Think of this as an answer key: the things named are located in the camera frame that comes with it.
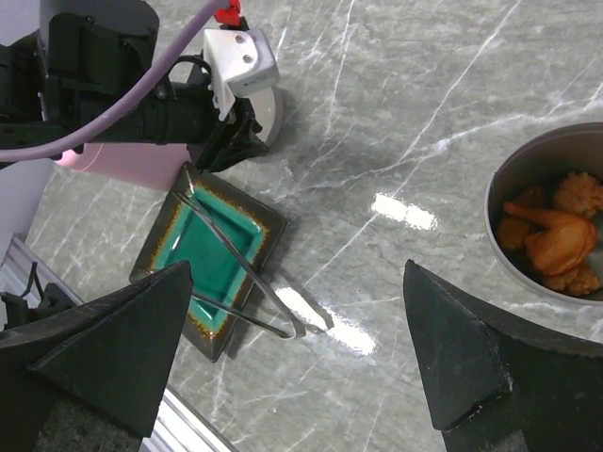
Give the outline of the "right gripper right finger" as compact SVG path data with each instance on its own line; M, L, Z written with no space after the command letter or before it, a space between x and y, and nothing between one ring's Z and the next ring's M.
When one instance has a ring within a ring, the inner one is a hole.
M502 310L412 260L403 296L446 450L601 450L600 344Z

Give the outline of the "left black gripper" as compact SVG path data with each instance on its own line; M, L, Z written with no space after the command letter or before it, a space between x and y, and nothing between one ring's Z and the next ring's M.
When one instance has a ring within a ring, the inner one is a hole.
M193 160L198 171L221 172L244 160L263 156L268 146L258 137L262 126L251 110L219 120L214 92L207 82L176 83L173 94L154 92L88 143L202 144Z

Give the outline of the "grey round lid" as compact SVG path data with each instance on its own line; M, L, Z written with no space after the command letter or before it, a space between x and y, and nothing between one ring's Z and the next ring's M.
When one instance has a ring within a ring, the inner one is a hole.
M278 86L257 91L249 97L256 121L262 127L258 138L267 146L277 139L284 117L284 102Z

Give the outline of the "metal tongs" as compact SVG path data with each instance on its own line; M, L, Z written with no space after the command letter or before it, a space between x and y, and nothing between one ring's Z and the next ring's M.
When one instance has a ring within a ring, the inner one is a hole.
M196 185L190 164L183 165L180 170L180 177L182 178L181 183L184 186L181 188L173 188L171 190L173 197L187 207L206 226L212 235L214 235L223 247L227 249L231 257L237 262L238 266L244 272L244 275L240 278L240 286L243 286L246 283L250 288L258 288L271 302L277 313L280 314L285 322L291 327L292 332L277 328L257 317L245 314L241 309L235 306L233 301L229 304L225 301L219 302L209 295L197 290L192 292L193 297L217 310L224 311L226 314L238 320L242 320L263 331L267 331L281 340L296 340L303 338L307 334L307 330L302 322L292 313L272 287L260 276L259 271L256 270L253 264L241 253L228 234L220 228L214 219L212 219L210 213L197 199L195 194Z

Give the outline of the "pink cylindrical container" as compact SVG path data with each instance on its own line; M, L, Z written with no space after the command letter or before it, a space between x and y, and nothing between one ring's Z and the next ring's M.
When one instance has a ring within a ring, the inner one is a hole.
M75 172L168 191L182 165L189 160L186 144L88 143L82 153L66 151L55 163Z

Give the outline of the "fried chicken piece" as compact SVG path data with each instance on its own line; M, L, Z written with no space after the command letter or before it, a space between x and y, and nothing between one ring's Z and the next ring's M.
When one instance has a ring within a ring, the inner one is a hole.
M602 182L587 172L570 172L553 195L557 210L593 219L602 210Z
M595 272L586 263L559 275L544 277L542 282L553 291L574 297L589 295L601 287Z

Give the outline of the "brown fried nugget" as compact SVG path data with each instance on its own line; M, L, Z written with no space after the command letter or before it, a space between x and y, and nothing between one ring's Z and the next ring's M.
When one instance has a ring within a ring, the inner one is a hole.
M542 186L529 186L511 199L511 202L530 209L548 207L548 197ZM497 239L504 250L522 250L525 238L542 228L530 221L503 213L497 226Z

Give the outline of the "orange chicken drumstick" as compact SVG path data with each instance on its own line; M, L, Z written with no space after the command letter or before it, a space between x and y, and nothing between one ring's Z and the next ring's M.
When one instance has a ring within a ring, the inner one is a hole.
M535 209L505 202L506 214L540 226L529 234L525 248L534 268L553 277L579 266L594 250L598 235L594 224L580 216L551 209Z

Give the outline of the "grey cylindrical container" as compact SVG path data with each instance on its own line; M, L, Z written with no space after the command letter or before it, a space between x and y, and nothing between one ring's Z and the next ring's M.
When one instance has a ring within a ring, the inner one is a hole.
M529 261L505 251L496 238L503 203L530 186L551 189L569 172L588 172L602 177L602 123L586 122L564 126L527 142L496 169L486 186L484 220L491 248L512 279L520 286L548 299L580 305L600 306L600 289L581 297L564 295L540 283Z

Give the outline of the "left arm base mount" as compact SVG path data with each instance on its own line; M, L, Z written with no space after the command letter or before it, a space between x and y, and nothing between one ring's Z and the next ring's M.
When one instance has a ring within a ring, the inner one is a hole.
M30 307L26 300L33 287L36 288L38 294L41 296L41 302L35 308ZM45 287L42 287L38 276L37 262L31 265L24 292L21 295L3 292L1 294L1 302L4 304L7 314L4 330L10 330L53 315L58 315L75 306L73 301L56 283L49 282Z

